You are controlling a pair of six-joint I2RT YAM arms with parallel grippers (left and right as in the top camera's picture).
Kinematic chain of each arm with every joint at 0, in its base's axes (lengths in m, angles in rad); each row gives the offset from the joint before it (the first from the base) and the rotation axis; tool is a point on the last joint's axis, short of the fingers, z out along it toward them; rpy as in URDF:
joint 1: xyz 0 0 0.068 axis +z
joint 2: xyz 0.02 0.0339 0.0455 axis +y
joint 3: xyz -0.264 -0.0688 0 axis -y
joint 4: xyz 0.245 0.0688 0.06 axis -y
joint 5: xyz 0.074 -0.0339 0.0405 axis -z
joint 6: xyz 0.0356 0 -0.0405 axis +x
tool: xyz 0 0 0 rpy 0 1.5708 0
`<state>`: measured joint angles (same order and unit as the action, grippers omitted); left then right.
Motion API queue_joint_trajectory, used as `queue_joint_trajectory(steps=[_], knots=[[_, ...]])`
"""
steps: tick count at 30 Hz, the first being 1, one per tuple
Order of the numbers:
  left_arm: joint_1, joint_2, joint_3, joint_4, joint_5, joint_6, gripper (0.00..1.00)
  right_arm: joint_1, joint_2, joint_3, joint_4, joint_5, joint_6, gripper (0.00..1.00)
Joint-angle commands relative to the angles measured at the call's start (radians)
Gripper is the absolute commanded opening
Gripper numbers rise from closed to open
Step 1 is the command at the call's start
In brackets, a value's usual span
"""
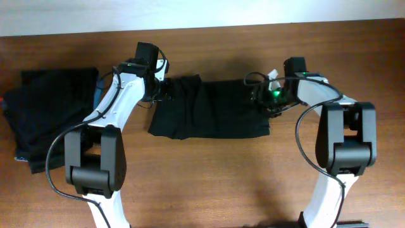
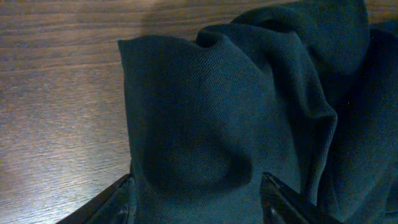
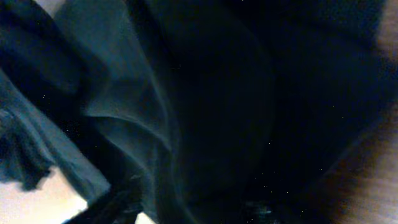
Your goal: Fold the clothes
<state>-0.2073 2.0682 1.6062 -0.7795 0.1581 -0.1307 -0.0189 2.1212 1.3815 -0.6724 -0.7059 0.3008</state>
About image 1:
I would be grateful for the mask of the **black t-shirt with logo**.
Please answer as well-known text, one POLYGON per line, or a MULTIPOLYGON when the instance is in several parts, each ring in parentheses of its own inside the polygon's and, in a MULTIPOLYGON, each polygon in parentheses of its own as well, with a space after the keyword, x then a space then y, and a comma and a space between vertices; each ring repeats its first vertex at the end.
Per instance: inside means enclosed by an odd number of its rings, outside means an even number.
POLYGON ((170 139, 249 139, 270 134, 268 119, 250 102, 241 79, 204 82, 199 75, 171 81, 148 133, 170 139))

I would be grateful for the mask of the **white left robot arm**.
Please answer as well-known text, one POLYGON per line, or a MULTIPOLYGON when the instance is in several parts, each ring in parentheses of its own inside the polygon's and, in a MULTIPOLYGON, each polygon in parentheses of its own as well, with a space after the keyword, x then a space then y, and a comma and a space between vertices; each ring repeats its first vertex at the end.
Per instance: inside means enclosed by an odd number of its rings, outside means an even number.
POLYGON ((152 101, 163 93, 168 68, 163 59, 154 67, 121 63, 84 126, 65 136, 66 181, 88 200, 97 227, 130 225, 120 192, 127 172, 122 131, 139 101, 152 101))

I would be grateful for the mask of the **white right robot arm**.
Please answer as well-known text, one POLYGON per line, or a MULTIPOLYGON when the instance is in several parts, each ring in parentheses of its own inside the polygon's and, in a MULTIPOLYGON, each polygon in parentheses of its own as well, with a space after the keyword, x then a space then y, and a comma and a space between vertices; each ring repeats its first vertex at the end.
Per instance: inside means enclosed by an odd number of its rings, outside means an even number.
POLYGON ((307 109, 295 126, 298 149, 306 162, 318 173, 311 200, 296 222, 282 227, 368 227, 364 222, 338 221, 345 198, 354 183, 377 159, 376 111, 370 102, 348 98, 319 73, 296 72, 282 78, 276 71, 255 82, 244 78, 250 87, 251 101, 270 118, 297 105, 307 109), (316 161, 302 148, 299 128, 311 111, 319 117, 316 136, 316 161))

